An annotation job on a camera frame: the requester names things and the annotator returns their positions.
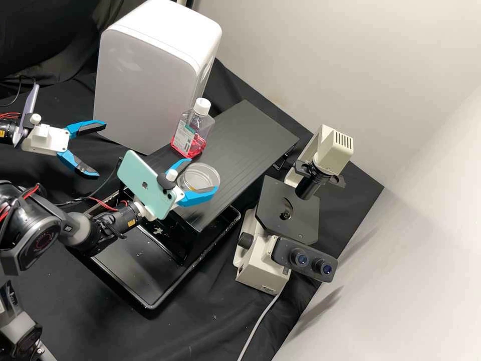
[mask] mint green smartphone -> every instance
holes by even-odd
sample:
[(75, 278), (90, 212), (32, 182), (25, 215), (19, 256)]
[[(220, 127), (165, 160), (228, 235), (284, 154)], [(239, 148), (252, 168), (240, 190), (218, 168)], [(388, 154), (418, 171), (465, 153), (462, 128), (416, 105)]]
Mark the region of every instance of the mint green smartphone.
[(157, 173), (133, 150), (128, 150), (117, 176), (158, 219), (164, 219), (176, 201), (172, 190), (157, 182)]

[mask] red liquid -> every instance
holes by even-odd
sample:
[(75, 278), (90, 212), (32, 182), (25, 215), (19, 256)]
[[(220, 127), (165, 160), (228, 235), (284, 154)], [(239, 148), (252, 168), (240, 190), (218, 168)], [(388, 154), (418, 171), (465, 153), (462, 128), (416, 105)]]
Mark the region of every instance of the red liquid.
[(195, 156), (201, 154), (204, 151), (206, 145), (207, 142), (205, 141), (205, 139), (196, 134), (194, 136), (194, 139), (192, 140), (192, 144), (190, 145), (189, 153), (185, 153), (182, 149), (179, 149), (174, 145), (174, 138), (172, 138), (172, 140), (170, 141), (170, 146), (186, 158), (194, 158)]

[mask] white cable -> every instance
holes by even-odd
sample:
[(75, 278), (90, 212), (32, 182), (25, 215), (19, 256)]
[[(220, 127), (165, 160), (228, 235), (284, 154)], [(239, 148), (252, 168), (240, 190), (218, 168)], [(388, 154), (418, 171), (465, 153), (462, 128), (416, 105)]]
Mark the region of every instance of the white cable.
[(242, 351), (240, 352), (240, 355), (239, 355), (239, 358), (237, 359), (237, 361), (241, 361), (242, 360), (242, 357), (244, 357), (244, 353), (246, 352), (247, 350), (247, 347), (249, 347), (249, 343), (251, 342), (253, 336), (254, 336), (254, 333), (256, 332), (257, 328), (259, 327), (259, 325), (261, 324), (261, 321), (262, 319), (264, 318), (264, 316), (266, 315), (266, 313), (271, 309), (271, 307), (274, 305), (274, 303), (277, 301), (277, 299), (279, 298), (279, 296), (281, 295), (282, 293), (282, 290), (284, 289), (285, 285), (282, 286), (281, 290), (279, 291), (279, 293), (272, 299), (272, 301), (269, 303), (269, 305), (267, 305), (266, 309), (264, 310), (264, 312), (261, 314), (261, 316), (259, 317), (259, 319), (257, 320), (256, 324), (254, 325), (254, 328), (252, 329), (251, 331), (251, 334), (249, 335), (249, 338), (247, 339), (246, 341), (246, 344), (244, 345)]

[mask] flask label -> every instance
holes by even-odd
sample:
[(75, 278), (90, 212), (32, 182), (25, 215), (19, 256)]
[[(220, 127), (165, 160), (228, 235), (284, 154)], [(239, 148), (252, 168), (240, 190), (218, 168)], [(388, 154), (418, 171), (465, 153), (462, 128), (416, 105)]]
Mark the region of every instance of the flask label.
[(173, 144), (176, 148), (188, 153), (194, 136), (195, 131), (181, 120), (177, 126)]

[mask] white bottle cap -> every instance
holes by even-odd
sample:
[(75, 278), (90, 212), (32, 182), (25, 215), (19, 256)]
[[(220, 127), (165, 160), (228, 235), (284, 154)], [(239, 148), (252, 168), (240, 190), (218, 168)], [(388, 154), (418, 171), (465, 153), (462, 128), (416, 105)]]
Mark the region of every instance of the white bottle cap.
[(173, 182), (177, 179), (178, 175), (179, 173), (175, 169), (169, 169), (165, 177), (167, 178), (168, 181)]
[(210, 102), (205, 98), (197, 98), (194, 104), (194, 112), (199, 115), (208, 115), (210, 110)]

